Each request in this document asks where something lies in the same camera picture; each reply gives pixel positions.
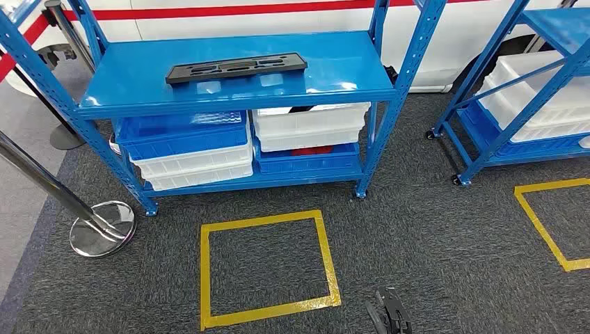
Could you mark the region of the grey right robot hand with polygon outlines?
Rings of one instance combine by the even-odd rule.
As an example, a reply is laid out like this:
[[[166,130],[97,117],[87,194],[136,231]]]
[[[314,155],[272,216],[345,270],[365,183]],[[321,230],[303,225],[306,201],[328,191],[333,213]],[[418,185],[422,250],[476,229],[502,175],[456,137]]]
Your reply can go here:
[[[377,333],[411,334],[410,317],[393,287],[382,286],[376,290],[377,306],[365,301],[371,321]]]

